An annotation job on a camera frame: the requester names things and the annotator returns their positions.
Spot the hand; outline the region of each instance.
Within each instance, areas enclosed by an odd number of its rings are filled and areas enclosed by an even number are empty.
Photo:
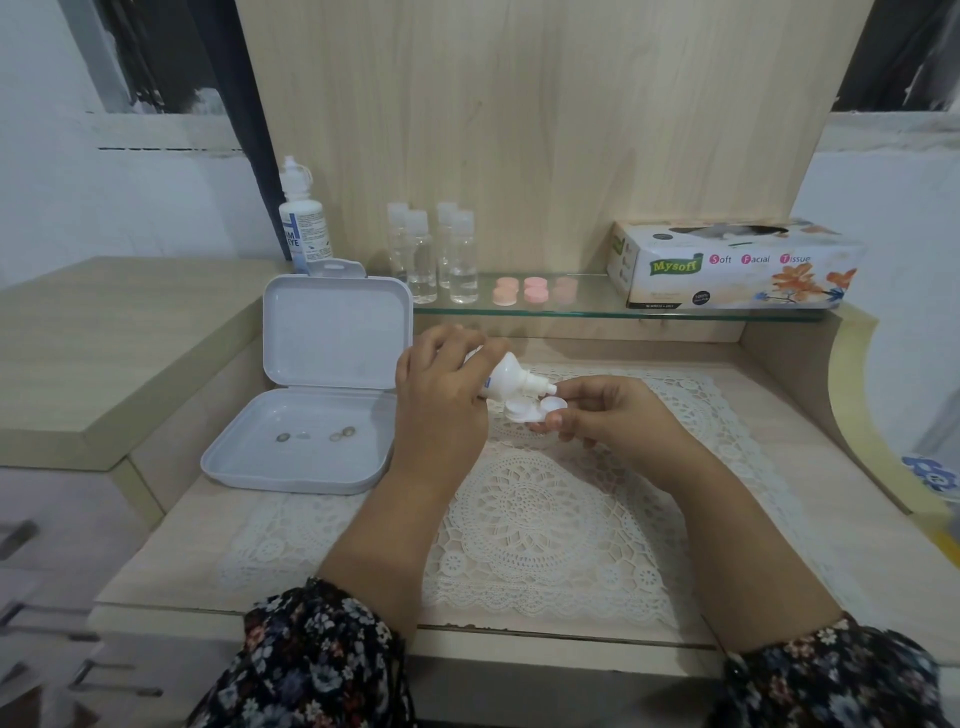
[[[665,491],[691,468],[712,458],[640,379],[629,376],[579,376],[557,383],[567,409],[530,425],[535,432],[559,432],[592,448],[603,443],[632,469]]]
[[[450,325],[417,337],[396,363],[391,473],[453,495],[487,442],[487,403],[477,394],[508,349],[504,339]]]

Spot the glass shelf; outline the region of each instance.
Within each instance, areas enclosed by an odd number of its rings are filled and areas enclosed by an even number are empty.
[[[446,288],[439,289],[433,303],[414,304],[415,313],[460,316],[550,316],[592,319],[687,319],[691,321],[786,321],[811,323],[822,321],[824,310],[818,308],[682,308],[649,309],[627,308],[623,297],[603,274],[580,274],[570,276],[577,280],[577,299],[569,305],[552,300],[554,281],[560,277],[542,276],[549,281],[551,300],[547,303],[527,303],[523,300],[523,278],[520,293],[514,305],[500,306],[492,302],[496,280],[508,274],[487,273],[480,275],[480,298],[476,303],[454,303]]]

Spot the lace table mat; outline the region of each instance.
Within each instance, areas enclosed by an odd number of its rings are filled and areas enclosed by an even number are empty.
[[[744,482],[791,545],[855,614],[866,599],[818,543],[803,508],[700,372],[535,366],[552,380],[641,377],[684,426]],[[526,617],[696,619],[684,521],[676,503],[604,449],[510,423],[490,402],[491,434],[430,550],[426,606],[514,610]],[[222,559],[221,588],[250,599],[299,585],[323,560],[366,495],[271,498]]]

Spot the bottle label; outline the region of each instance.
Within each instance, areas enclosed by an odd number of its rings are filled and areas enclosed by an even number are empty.
[[[308,263],[316,263],[326,257],[332,257],[330,238],[326,234],[326,219],[322,212],[297,214],[290,212],[283,216],[283,229],[287,234],[290,253],[303,253]]]

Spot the white wall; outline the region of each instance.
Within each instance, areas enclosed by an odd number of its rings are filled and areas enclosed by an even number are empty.
[[[0,68],[0,286],[92,255],[280,256],[242,156],[95,148],[56,0],[0,4]],[[905,452],[960,388],[960,152],[819,154],[796,212],[871,245],[850,300],[880,318],[868,398]]]
[[[795,212],[870,245],[849,300],[880,320],[867,399],[906,453],[960,390],[960,152],[818,154]]]
[[[0,287],[92,255],[280,257],[239,155],[100,151],[56,0],[0,3]]]

